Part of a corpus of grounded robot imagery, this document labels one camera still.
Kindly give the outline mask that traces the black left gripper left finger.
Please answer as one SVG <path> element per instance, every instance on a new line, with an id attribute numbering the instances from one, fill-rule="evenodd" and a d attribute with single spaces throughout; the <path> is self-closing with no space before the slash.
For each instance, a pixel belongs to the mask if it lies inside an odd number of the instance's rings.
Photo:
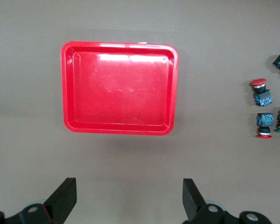
<path id="1" fill-rule="evenodd" d="M 6 224 L 63 224 L 77 203 L 76 178 L 66 178 L 44 203 L 32 204 L 6 218 Z"/>

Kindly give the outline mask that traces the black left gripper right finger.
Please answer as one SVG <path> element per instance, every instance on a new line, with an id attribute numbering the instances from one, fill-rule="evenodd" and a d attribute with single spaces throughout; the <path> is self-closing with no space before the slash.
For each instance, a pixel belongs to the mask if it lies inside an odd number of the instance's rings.
<path id="1" fill-rule="evenodd" d="M 220 206 L 206 203 L 193 179 L 183 179 L 182 203 L 187 215 L 185 224 L 238 224 L 239 218 Z"/>

